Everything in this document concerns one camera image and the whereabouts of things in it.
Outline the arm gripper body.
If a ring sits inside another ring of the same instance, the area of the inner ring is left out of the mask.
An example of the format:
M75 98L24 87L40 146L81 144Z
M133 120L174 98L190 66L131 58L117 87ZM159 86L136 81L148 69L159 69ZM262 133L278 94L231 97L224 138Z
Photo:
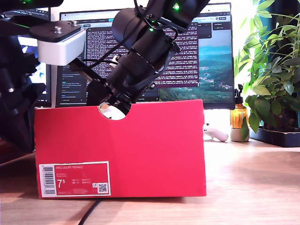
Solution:
M118 61L100 59L74 59L70 63L73 71L87 79L99 81L112 89L111 100L125 100L135 103L156 79L156 54L154 52L127 52ZM106 78L97 74L93 68L101 63L112 63L114 68Z

